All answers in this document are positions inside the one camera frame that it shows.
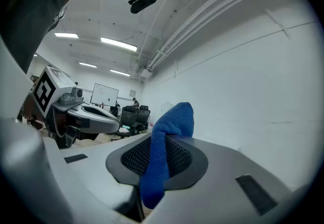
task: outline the blue towel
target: blue towel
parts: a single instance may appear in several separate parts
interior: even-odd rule
[[[151,136],[150,161],[140,179],[140,196],[147,208],[153,209],[164,195],[163,183],[170,178],[167,163],[166,135],[192,137],[193,109],[179,103],[166,112],[154,125]]]

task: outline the gray surface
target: gray surface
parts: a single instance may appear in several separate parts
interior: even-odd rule
[[[46,223],[72,222],[72,210],[55,182],[36,129],[0,120],[0,155],[1,172],[38,219]]]
[[[144,223],[256,221],[259,215],[235,180],[243,174],[250,174],[279,203],[291,194],[274,175],[236,150],[197,139],[183,141],[206,154],[207,172],[189,189],[166,191]]]
[[[102,202],[100,198],[97,197],[98,194],[95,195],[91,192],[91,187],[86,187],[84,185],[84,183],[87,184],[87,181],[81,180],[81,178],[79,178],[79,175],[75,174],[75,171],[71,171],[71,169],[73,169],[72,166],[77,162],[66,164],[62,156],[62,154],[68,154],[64,155],[64,157],[80,154],[83,153],[81,152],[81,150],[83,149],[69,149],[61,153],[53,139],[44,138],[44,144],[54,178],[58,186],[60,187],[60,190],[64,195],[66,201],[71,207],[73,214],[72,223],[134,223],[133,221],[122,216],[121,214],[117,213],[107,206],[108,204],[116,205],[116,203],[122,202],[123,198],[126,199],[127,194],[129,194],[127,186],[120,185],[120,189],[117,189],[114,195],[110,194],[108,196],[106,203]],[[95,169],[99,166],[100,163],[92,165],[92,168]],[[107,186],[111,186],[111,184],[105,183],[104,187]]]
[[[106,158],[112,151],[141,138],[143,135],[145,134],[90,147],[64,149],[60,152],[63,157],[78,154],[85,154],[88,157],[67,166],[100,201],[116,209],[130,200],[134,188],[130,185],[122,185],[115,180],[106,168]]]

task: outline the office chair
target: office chair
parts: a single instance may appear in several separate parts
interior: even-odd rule
[[[117,117],[118,112],[119,112],[119,109],[118,109],[117,106],[110,106],[110,113],[111,113],[113,116]]]
[[[151,111],[148,110],[148,106],[141,105],[140,109],[138,109],[138,114],[136,117],[136,122],[138,123],[136,125],[137,134],[139,134],[140,131],[144,131],[148,128],[147,120],[150,113]]]
[[[136,128],[136,117],[137,117],[137,109],[133,106],[125,106],[123,107],[121,118],[120,118],[120,126],[128,126],[131,129],[129,132],[114,132],[115,135],[120,136],[121,139],[129,136],[133,136],[135,134]]]

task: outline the ceiling light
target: ceiling light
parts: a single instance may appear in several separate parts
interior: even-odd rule
[[[56,37],[68,37],[68,38],[77,38],[78,39],[78,35],[75,33],[56,32],[55,35],[56,35]]]
[[[97,67],[95,65],[90,65],[90,64],[86,64],[86,63],[82,63],[82,62],[79,62],[79,64],[84,65],[84,66],[88,66],[88,67],[92,67],[92,68],[96,68]]]
[[[124,75],[124,76],[130,76],[129,74],[126,74],[126,73],[122,73],[122,72],[119,72],[119,71],[116,71],[116,70],[110,70],[111,72],[114,72],[114,73],[117,73],[117,74],[121,74],[121,75]]]
[[[128,49],[128,50],[131,50],[133,52],[137,51],[136,46],[129,45],[127,43],[123,43],[123,42],[120,42],[120,41],[106,39],[106,38],[101,38],[101,41],[104,42],[104,43],[116,45],[116,46],[119,46],[119,47],[122,47],[122,48],[125,48],[125,49]]]

